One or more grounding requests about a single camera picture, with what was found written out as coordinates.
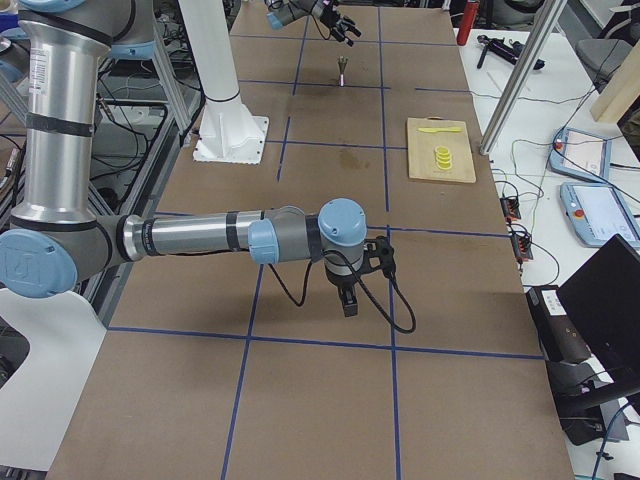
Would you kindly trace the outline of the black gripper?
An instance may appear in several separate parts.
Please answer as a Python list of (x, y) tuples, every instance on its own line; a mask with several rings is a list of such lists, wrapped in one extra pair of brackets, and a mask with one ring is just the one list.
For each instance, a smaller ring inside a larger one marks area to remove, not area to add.
[(330, 30), (331, 37), (338, 42), (352, 46), (354, 42), (346, 33), (353, 33), (356, 37), (361, 36), (355, 21), (348, 16), (342, 17), (337, 3), (315, 3), (313, 16)]
[(343, 307), (344, 316), (356, 316), (358, 314), (358, 303), (354, 284), (351, 281), (340, 281), (336, 284), (336, 288)]

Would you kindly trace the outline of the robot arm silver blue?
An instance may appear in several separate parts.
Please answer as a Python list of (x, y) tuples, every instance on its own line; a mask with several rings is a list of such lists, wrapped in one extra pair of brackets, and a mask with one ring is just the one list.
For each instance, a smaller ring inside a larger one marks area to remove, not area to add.
[(328, 31), (326, 39), (333, 38), (352, 46), (354, 41), (349, 37), (353, 34), (359, 38), (362, 33), (356, 23), (339, 9), (339, 2), (333, 0), (290, 0), (265, 1), (268, 9), (267, 19), (274, 30), (305, 17), (310, 17), (317, 26), (322, 24)]
[(353, 200), (332, 200), (316, 215), (291, 206), (178, 219), (90, 211), (99, 63), (152, 57), (151, 2), (24, 1), (19, 24), (30, 41), (29, 109), (24, 197), (1, 236), (9, 290), (48, 298), (146, 257), (246, 251), (259, 264), (323, 261), (344, 313), (356, 314), (367, 227)]

